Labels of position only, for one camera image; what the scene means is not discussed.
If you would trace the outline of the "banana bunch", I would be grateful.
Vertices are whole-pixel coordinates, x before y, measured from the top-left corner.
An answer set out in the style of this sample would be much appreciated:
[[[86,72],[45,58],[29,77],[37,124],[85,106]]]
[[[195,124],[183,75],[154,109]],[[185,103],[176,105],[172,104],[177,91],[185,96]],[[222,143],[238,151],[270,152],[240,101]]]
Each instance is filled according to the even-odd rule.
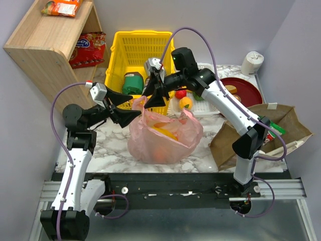
[[[162,128],[156,128],[156,127],[152,127],[154,130],[156,130],[157,132],[175,140],[178,141],[178,138],[170,131],[166,130],[166,129],[162,129]]]

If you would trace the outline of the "pink peach plastic bag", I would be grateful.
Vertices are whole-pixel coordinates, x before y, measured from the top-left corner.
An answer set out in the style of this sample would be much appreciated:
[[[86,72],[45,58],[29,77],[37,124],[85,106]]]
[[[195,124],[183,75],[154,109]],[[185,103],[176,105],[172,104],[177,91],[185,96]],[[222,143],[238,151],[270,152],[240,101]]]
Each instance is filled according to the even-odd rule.
[[[167,164],[174,164],[188,157],[200,143],[203,136],[203,126],[193,113],[184,109],[176,118],[149,111],[143,107],[147,97],[142,96],[133,101],[132,109],[141,110],[129,125],[130,137],[127,142],[129,153],[139,161],[155,164],[152,153],[155,149],[166,149],[171,160]],[[166,129],[172,132],[178,141],[175,141],[152,127]]]

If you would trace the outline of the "orange fruit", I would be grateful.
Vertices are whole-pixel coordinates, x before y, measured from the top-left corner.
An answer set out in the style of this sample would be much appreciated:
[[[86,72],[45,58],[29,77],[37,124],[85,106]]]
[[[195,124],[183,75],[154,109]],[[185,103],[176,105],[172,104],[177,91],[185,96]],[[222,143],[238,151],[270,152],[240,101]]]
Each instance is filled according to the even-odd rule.
[[[163,148],[155,149],[152,157],[155,164],[167,164],[171,160],[170,153]]]

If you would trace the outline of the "brown paper grocery bag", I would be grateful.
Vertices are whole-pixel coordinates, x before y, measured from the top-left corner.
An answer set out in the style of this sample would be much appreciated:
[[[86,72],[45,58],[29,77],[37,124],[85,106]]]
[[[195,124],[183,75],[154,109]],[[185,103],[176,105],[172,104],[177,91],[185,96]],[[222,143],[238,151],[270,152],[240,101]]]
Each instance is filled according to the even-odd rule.
[[[249,110],[257,115],[268,117],[271,122],[285,130],[281,137],[286,143],[288,154],[298,149],[312,136],[311,131],[298,120],[293,106],[265,103],[251,106]],[[225,121],[212,139],[209,147],[218,170],[222,171],[236,166],[236,154],[232,149],[232,144],[239,138],[240,135],[233,125]]]

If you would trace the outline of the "green white chips bag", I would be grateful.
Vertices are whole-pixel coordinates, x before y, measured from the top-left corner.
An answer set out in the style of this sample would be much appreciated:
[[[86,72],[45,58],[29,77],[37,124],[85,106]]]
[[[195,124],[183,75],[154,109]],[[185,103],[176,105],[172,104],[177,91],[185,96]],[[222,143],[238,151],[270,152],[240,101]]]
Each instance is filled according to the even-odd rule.
[[[259,116],[256,120],[258,125],[256,130],[258,133],[257,142],[259,145],[265,145],[274,139],[279,139],[285,145],[285,141],[282,138],[282,135],[286,133],[285,129],[272,122],[266,116]]]

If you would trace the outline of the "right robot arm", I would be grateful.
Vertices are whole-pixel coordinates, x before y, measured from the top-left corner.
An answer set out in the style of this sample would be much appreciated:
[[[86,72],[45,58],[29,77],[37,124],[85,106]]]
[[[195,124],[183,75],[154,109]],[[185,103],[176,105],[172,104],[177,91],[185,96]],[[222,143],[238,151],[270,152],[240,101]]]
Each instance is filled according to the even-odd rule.
[[[237,155],[234,172],[234,188],[240,193],[248,190],[253,181],[254,159],[264,144],[270,125],[267,117],[259,117],[242,105],[208,68],[199,69],[192,51],[181,47],[172,51],[176,73],[165,75],[165,69],[158,58],[149,58],[144,67],[149,82],[143,94],[149,97],[145,108],[161,107],[169,99],[169,92],[186,87],[214,105],[233,125],[239,139],[232,144]]]

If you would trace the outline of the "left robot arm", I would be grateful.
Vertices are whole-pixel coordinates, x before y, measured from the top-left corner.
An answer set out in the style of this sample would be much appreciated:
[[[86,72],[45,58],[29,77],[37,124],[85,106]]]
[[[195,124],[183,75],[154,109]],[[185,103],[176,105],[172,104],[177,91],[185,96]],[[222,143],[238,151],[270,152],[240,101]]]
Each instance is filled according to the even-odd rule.
[[[40,217],[43,229],[51,240],[86,240],[90,214],[101,197],[127,200],[124,195],[107,191],[106,179],[93,178],[84,185],[85,174],[96,146],[97,133],[93,126],[111,119],[124,128],[141,112],[118,108],[132,100],[131,95],[115,92],[97,82],[87,81],[83,85],[89,89],[96,105],[83,109],[72,103],[63,109],[67,142],[63,143],[59,136],[56,139],[67,155],[66,168],[50,209],[43,211]]]

